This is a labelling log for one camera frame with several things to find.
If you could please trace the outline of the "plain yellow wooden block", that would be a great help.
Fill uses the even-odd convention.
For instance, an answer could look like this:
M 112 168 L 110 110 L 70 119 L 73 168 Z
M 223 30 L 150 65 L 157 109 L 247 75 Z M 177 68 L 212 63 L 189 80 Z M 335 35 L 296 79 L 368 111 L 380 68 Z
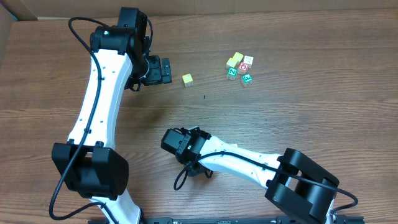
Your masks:
M 192 75 L 190 73 L 183 75 L 182 76 L 182 80 L 183 80 L 183 83 L 184 83 L 185 87 L 193 85 L 193 78 L 192 78 Z

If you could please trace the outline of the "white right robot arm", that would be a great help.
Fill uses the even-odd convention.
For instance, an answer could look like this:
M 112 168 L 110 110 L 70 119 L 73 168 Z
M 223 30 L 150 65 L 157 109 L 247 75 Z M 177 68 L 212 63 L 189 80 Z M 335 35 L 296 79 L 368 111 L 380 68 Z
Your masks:
M 311 158 L 288 148 L 283 155 L 249 151 L 198 127 L 168 129 L 161 148 L 184 165 L 180 176 L 227 172 L 260 185 L 265 197 L 299 223 L 332 223 L 339 180 Z

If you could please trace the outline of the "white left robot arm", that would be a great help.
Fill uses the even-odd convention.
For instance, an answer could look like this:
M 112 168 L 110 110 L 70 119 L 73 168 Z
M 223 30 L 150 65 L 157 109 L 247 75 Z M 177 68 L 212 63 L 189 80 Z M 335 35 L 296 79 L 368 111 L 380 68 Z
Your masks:
M 114 26 L 97 22 L 83 43 L 91 70 L 80 114 L 67 141 L 52 149 L 58 184 L 99 207 L 106 223 L 145 222 L 127 190 L 129 165 L 115 150 L 115 130 L 124 90 L 172 81 L 169 59 L 150 54 L 152 38 L 150 19 L 134 7 L 122 7 Z

